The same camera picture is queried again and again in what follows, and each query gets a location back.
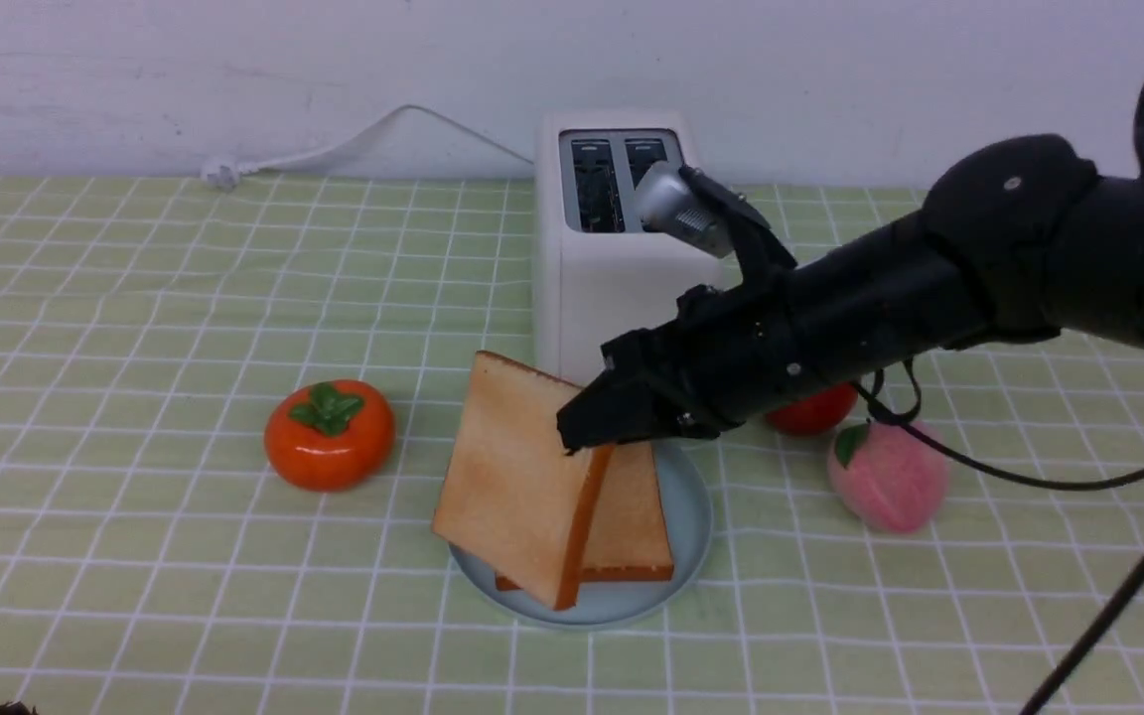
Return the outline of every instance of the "light blue plate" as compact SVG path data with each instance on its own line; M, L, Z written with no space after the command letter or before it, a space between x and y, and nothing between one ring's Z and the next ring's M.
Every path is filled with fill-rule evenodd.
M545 628L620 628L653 614L699 575L713 541L713 501L696 466L675 444L654 443L654 455L668 546L674 554L673 579L664 583L582 583L575 606L550 611L523 590L496 590L492 567L451 546L458 567L488 601Z

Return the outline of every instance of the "white wall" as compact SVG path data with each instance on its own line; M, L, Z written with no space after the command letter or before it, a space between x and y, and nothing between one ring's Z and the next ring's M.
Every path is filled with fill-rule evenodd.
M1144 0L0 0L0 173L191 175L418 102L526 154L545 110L677 108L730 181L928 184L1025 132L1131 175L1143 78ZM418 113L321 168L529 172Z

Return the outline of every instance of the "toast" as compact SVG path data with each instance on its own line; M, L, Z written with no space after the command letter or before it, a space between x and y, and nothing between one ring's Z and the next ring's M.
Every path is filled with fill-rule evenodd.
M590 521L615 447L567 454L557 413L577 386L476 352L431 531L546 607L575 605Z
M652 445L645 442L619 445L607 463L590 522L581 583L673 578L674 556L668 548ZM502 573L496 574L495 585L496 590L518 588L518 583Z

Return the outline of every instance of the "power cord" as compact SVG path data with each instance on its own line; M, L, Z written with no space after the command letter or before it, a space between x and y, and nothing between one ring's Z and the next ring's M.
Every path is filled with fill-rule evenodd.
M458 128L460 132L467 132L476 140L480 140L494 149L503 151L505 154L514 157L523 162L532 164L532 159L526 157L526 154L518 153L514 149L506 146L502 142L494 140L493 137L485 135L484 132L474 130L474 128L456 121L447 114L437 112L435 109L426 108L422 104L400 104L399 108L390 109L388 112L382 113L381 117L373 119L367 126L362 128L362 130L356 132L355 135L350 136L348 140L336 142L331 146L323 149L312 149L308 151L300 151L297 154L286 154L286 157L277 157L273 159L263 159L260 161L239 161L235 157L209 157L200 167L200 177L204 177L209 185L213 185L220 191L232 191L237 189L237 185L241 181L241 176L249 176L253 173L259 173L267 169L288 169L292 164L303 164L309 161L317 161L327 157L327 154L334 154L336 151L344 149L344 146L352 144L355 141L362 140L368 132L376 128L387 119L396 117L396 114L403 112L422 112L429 117L439 119L450 126Z
M967 456L960 452L954 451L952 447L939 443L938 440L930 438L929 435L916 429L912 426L913 420L916 419L919 412L921 412L921 384L916 381L916 375L913 373L913 362L905 360L903 363L904 371L907 372L907 379L912 383L913 392L915 394L916 403L907 412L893 412L890 407L887 407L884 403L881 403L876 398L876 394L881 392L881 388L884 386L884 371L876 371L873 374L872 389L864 388L858 381L852 381L850 386L853 387L855 392L859 394L864 403L868 407L868 416L871 420L882 422L887 426L897 426L914 436L921 443L924 443L927 447L935 448L936 452L944 454L954 459L954 461L966 464L967 467L974 468L974 470L982 471L985 475L991 475L1004 480L1011 480L1014 484L1018 485L1031 485L1032 487L1052 490L1052 492L1102 492L1107 488L1121 487L1121 485L1130 485L1139 483L1144 479L1144 467L1139 470L1129 471L1129 474L1120 475L1117 477L1109 477L1104 479L1089 480L1089 483L1067 483L1067 480L1056 480L1056 479L1044 479L1040 477L1030 477L1025 475L1018 475L1016 471L1002 470L1002 468L993 467L986 464L985 462L979 462L972 456ZM1048 678L1044 678L1040 688L1032 693L1030 700L1025 706L1022 707L1020 715L1035 715L1038 712L1042 710L1044 705L1048 705L1049 700L1057 694L1058 690L1062 689L1066 680L1074 674L1077 668L1080 668L1081 662L1088 657L1089 652L1097 646L1097 644L1106 635L1107 630L1115 625L1115 621L1120 619L1120 615L1125 613L1125 609L1129 606L1136 594L1141 591L1144 587L1144 555L1141 559L1136 562L1136 565L1130 571L1129 575L1126 577L1125 582L1115 589L1115 594L1111 596L1110 601L1106 602L1106 606L1098 612L1095 617L1093 623L1089 623L1088 628L1085 630L1083 635L1080 635L1080 639L1077 639L1075 645L1066 653L1066 657L1057 662L1057 666L1049 674Z

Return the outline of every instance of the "orange persimmon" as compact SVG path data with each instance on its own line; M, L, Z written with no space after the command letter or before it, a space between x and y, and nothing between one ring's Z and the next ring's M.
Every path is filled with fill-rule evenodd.
M278 404L263 430L277 475L309 492L340 492L373 475L395 445L395 413L378 388L331 380Z

